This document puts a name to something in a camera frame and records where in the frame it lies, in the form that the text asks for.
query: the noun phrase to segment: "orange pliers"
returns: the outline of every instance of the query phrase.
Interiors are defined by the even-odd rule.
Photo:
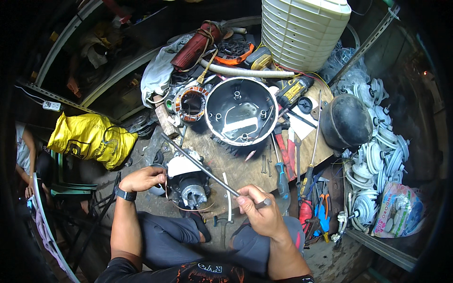
[[[319,196],[319,205],[318,205],[318,215],[319,215],[319,210],[321,209],[321,205],[323,204],[324,199],[326,200],[326,206],[325,208],[325,214],[326,214],[326,220],[327,220],[327,214],[329,211],[329,202],[330,202],[330,195],[329,195],[329,188],[327,187],[327,183],[324,182],[323,185],[323,193]]]

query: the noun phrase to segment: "wristwatch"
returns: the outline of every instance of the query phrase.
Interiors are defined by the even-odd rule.
[[[137,192],[125,192],[118,187],[116,189],[116,195],[118,197],[124,198],[127,201],[134,201],[135,198],[137,197]]]

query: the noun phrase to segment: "white corrugated pipe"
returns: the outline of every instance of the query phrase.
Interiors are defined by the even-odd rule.
[[[208,65],[208,61],[201,59],[200,65],[206,68]],[[237,77],[292,77],[294,76],[294,72],[286,72],[286,71],[253,71],[253,70],[246,70],[242,68],[228,68],[222,67],[219,65],[211,64],[209,65],[209,70],[215,73],[221,73],[230,76],[237,76]]]

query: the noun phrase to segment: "blue screwdriver handle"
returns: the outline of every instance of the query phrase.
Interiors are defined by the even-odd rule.
[[[277,189],[279,190],[280,196],[283,199],[287,199],[289,196],[289,184],[288,178],[284,173],[283,162],[276,163],[275,168],[277,169]]]

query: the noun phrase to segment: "power plug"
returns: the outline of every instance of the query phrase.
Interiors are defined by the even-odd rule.
[[[52,102],[52,101],[44,101],[43,102],[43,109],[51,110],[51,111],[55,111],[55,112],[60,112],[61,103],[60,102]]]

